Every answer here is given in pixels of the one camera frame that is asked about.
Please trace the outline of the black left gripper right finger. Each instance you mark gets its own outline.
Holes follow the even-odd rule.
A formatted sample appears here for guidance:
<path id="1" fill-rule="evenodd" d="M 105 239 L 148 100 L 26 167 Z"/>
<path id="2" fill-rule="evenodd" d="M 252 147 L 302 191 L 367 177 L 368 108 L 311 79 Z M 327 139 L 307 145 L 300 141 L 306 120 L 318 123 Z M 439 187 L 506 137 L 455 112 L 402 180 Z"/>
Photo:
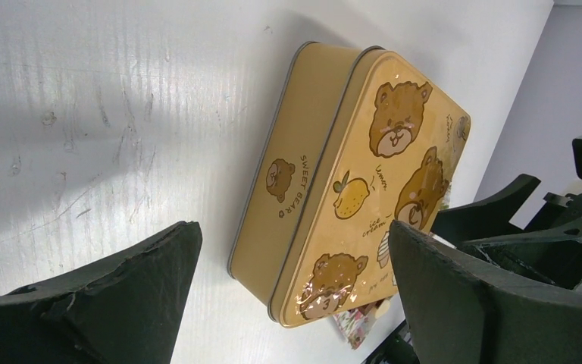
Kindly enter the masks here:
<path id="1" fill-rule="evenodd" d="M 422 363 L 582 363 L 582 293 L 497 268 L 400 221 L 389 248 Z"/>

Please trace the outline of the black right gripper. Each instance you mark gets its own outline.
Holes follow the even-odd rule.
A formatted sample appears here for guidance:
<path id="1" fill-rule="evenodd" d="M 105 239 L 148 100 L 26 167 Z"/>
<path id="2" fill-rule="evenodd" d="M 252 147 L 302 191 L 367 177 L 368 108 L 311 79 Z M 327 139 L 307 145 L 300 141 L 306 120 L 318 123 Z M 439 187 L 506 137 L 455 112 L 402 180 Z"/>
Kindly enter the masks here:
<path id="1" fill-rule="evenodd" d="M 430 231 L 498 268 L 582 293 L 582 193 L 568 195 L 549 227 L 522 232 L 511 223 L 540 183 L 521 174 L 486 199 L 440 211 Z"/>

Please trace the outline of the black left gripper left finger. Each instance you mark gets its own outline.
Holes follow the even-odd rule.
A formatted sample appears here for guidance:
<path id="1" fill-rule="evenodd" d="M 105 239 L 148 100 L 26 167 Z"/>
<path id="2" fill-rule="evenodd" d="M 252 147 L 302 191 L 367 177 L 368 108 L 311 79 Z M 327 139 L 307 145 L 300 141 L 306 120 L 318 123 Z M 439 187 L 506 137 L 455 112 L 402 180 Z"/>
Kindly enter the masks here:
<path id="1" fill-rule="evenodd" d="M 0 363 L 168 363 L 202 247 L 196 222 L 0 296 Z"/>

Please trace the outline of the silver tin lid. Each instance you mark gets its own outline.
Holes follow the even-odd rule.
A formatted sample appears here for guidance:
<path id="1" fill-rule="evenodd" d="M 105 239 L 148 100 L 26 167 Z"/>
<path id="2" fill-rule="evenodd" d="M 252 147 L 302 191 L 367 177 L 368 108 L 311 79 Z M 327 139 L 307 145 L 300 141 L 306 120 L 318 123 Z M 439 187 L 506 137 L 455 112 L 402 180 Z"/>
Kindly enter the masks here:
<path id="1" fill-rule="evenodd" d="M 471 119 L 395 52 L 363 50 L 276 280 L 246 287 L 288 328 L 396 294 L 390 225 L 429 231 Z"/>

